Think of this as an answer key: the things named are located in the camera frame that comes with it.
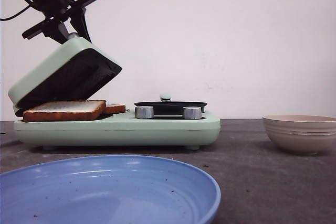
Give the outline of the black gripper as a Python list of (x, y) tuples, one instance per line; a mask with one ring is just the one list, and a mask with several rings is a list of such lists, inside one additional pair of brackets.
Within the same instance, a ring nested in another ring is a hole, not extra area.
[(86, 20), (86, 6), (96, 0), (24, 0), (29, 7), (44, 14), (45, 19), (22, 33), (25, 39), (44, 34), (54, 41), (64, 44), (68, 40), (65, 22), (70, 20), (80, 37), (91, 42)]

